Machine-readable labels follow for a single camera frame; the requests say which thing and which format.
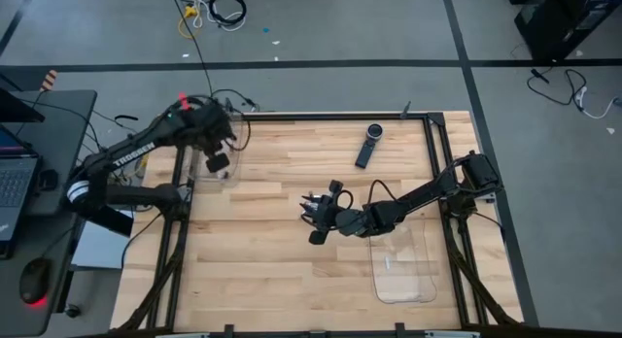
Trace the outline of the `grey desk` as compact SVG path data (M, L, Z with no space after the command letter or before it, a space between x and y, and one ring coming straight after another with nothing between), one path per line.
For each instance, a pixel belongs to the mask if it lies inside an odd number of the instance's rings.
M0 207L0 338L39 336L57 312L63 282L81 219L62 208L64 187L76 164L97 93L93 90L14 91L13 96L33 106L42 122L2 123L1 128L17 137L40 157L40 169L54 170L58 186L52 191L32 190L22 211L12 213ZM50 262L49 287L37 303L26 304L19 295L19 279L24 267L43 257Z

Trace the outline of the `black aluminium table frame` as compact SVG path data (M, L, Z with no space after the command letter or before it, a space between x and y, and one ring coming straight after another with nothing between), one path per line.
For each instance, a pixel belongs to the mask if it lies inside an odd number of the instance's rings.
M365 169L355 161L372 123L384 133ZM477 321L467 279L450 267L441 214L431 204L408 216L426 221L437 286L434 302L390 305L374 294L368 243L329 235L310 244L302 196L333 180L360 206L424 184L448 158L477 149L467 112L255 113L234 186L195 182L180 277L163 289L157 324L176 332L298 338L353 338L418 329L457 329Z

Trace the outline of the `black laptop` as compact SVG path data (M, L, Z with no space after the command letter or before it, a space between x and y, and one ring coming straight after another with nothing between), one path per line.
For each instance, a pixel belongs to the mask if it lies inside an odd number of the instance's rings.
M39 155L0 124L0 259L12 256L39 164Z

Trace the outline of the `black computer mouse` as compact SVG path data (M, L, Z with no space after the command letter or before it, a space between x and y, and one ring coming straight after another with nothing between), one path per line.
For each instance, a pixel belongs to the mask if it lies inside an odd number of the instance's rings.
M43 300L50 285L52 261L37 257L28 262L19 277L18 291L22 302L35 305Z

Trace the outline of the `black flat desk monitor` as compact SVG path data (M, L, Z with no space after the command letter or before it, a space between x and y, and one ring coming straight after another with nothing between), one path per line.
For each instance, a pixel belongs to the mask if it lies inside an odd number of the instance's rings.
M0 88L0 122L43 122L45 116L28 107L9 91Z

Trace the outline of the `white grey box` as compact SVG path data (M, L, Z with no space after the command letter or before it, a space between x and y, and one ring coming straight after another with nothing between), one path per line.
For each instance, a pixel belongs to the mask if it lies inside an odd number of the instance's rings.
M70 266L76 269L121 270L121 256L130 237L87 221Z

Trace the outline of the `large black equipment case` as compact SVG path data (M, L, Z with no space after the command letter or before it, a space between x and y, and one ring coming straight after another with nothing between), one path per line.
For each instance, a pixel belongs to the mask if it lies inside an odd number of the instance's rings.
M514 23L535 60L562 60L622 0L526 0Z

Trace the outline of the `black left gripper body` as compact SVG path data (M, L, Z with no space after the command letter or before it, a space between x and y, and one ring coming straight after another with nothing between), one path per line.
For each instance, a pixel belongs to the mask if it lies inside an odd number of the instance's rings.
M205 165L210 173L224 171L230 164L224 147L237 140L229 114L221 105L208 104L196 110L195 115L191 146L206 156Z

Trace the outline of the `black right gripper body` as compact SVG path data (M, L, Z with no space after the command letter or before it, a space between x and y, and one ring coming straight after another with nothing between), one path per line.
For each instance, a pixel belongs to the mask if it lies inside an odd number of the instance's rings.
M322 215L322 224L312 224L315 230L309 236L309 242L312 245L323 245L328 238L328 234L336 228L335 217L341 210L338 206L338 198L342 191L343 184L339 181L331 181L328 187L328 205L320 206L318 212Z

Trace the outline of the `clear plastic tray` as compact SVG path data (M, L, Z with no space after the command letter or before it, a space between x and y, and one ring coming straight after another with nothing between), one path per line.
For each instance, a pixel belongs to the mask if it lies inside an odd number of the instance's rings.
M247 124L242 119L242 116L236 112L228 113L230 118L230 125L232 132L235 136L234 139L227 138L222 141L223 148L219 153L225 153L229 164L217 171L210 172L206 165L207 156L201 150L192 150L188 177L194 179L196 182L214 183L221 186L234 186L239 181L239 163L242 157L242 152L236 151L235 148L240 149L247 139ZM229 178L226 180L220 180L218 173L222 170L229 172Z
M437 286L426 239L426 221L408 217L385 235L367 240L372 287L390 305L434 302Z

